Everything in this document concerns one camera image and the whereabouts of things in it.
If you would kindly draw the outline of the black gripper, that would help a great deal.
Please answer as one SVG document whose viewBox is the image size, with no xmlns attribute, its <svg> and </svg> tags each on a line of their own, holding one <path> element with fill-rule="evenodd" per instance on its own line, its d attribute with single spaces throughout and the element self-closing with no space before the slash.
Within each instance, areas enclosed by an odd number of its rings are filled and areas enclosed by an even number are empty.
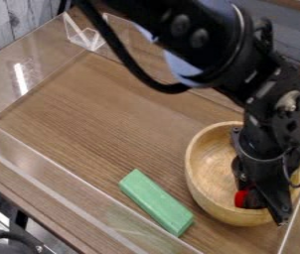
<svg viewBox="0 0 300 254">
<path fill-rule="evenodd" d="M 251 144 L 238 127 L 230 131 L 230 141 L 235 152 L 230 166 L 237 191 L 249 190 L 246 209 L 266 208 L 273 222 L 282 226 L 293 213 L 292 191 L 300 188 L 300 183 L 292 180 L 300 168 L 300 144 L 273 154 L 257 154 L 245 148 Z"/>
</svg>

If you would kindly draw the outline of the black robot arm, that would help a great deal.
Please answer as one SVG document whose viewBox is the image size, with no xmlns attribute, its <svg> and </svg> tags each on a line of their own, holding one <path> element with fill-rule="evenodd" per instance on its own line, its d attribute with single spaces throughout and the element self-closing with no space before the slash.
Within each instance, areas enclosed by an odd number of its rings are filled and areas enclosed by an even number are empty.
<svg viewBox="0 0 300 254">
<path fill-rule="evenodd" d="M 233 196 L 239 208 L 268 210 L 276 224 L 292 216 L 292 176 L 300 168 L 300 74 L 273 49 L 273 25 L 251 20 L 230 0 L 106 0 L 164 53 L 175 82 L 144 71 L 89 0 L 79 7 L 139 81 L 179 94 L 211 88 L 243 109 L 230 133 L 235 150 Z"/>
</svg>

